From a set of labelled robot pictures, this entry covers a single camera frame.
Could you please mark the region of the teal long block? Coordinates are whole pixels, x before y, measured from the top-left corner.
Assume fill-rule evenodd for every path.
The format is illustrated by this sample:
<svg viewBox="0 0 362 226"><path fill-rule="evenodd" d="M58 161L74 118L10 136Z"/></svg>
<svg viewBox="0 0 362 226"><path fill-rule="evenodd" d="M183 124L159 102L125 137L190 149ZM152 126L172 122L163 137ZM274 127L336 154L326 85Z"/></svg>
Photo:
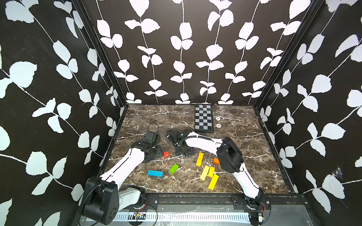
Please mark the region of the teal long block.
<svg viewBox="0 0 362 226"><path fill-rule="evenodd" d="M152 177L163 177L163 172L158 170L148 170L148 176Z"/></svg>

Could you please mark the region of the orange long block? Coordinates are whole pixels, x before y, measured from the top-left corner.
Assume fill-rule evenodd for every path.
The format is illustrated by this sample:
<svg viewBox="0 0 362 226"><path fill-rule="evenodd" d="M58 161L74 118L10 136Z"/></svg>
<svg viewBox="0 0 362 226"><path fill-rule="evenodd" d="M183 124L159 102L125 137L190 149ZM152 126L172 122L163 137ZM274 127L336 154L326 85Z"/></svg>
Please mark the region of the orange long block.
<svg viewBox="0 0 362 226"><path fill-rule="evenodd" d="M219 162L219 159L218 159L218 158L214 158L213 162L214 162L215 164L220 165L220 162Z"/></svg>

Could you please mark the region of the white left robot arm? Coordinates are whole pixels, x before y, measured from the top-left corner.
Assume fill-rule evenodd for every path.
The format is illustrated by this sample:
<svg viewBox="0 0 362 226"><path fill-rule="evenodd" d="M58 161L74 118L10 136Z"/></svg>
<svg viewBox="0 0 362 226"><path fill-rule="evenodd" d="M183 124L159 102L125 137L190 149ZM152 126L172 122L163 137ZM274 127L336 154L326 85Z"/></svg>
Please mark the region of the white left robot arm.
<svg viewBox="0 0 362 226"><path fill-rule="evenodd" d="M141 187L130 187L120 191L120 187L141 163L164 156L159 145L135 142L126 155L100 177L91 177L85 184L80 215L103 225L110 224L119 210L140 204L145 205L145 191Z"/></svg>

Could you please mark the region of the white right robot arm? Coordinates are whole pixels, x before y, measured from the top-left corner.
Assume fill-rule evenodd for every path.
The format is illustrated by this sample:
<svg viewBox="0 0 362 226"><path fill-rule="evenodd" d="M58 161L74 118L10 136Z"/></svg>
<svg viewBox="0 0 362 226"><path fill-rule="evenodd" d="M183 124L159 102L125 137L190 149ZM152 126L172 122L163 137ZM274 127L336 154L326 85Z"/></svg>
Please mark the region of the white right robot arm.
<svg viewBox="0 0 362 226"><path fill-rule="evenodd" d="M252 179L246 168L242 152L231 138L211 138L191 131L174 130L167 131L166 137L176 149L188 151L198 148L214 154L218 158L221 168L231 173L240 184L244 194L244 203L253 205L255 208L262 204L264 192Z"/></svg>

